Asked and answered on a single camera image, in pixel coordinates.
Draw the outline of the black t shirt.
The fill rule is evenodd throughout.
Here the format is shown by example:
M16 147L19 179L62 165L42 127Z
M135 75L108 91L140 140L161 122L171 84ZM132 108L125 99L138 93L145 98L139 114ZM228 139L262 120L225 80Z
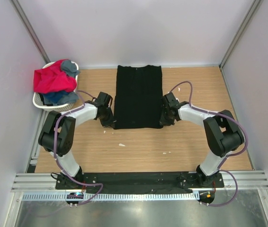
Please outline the black t shirt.
M160 66L117 67L115 129L161 129L162 69Z

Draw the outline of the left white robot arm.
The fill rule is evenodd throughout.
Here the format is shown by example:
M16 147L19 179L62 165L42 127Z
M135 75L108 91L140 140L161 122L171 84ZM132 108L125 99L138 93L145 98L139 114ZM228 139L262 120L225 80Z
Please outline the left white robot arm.
M76 127L90 120L100 120L101 125L112 127L114 119L111 95L100 92L97 97L83 101L82 105L64 112L49 112L41 129L38 144L49 152L60 169L60 176L73 189L81 186L101 186L84 182L81 166L72 154L72 146Z

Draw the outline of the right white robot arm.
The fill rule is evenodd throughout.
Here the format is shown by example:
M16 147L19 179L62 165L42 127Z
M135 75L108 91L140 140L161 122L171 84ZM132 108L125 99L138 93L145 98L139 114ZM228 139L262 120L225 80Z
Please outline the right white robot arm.
M213 112L189 102L179 102L173 93L162 97L160 125L171 126L175 121L188 121L202 126L210 151L196 168L196 182L201 187L212 184L222 164L241 144L244 135L228 110Z

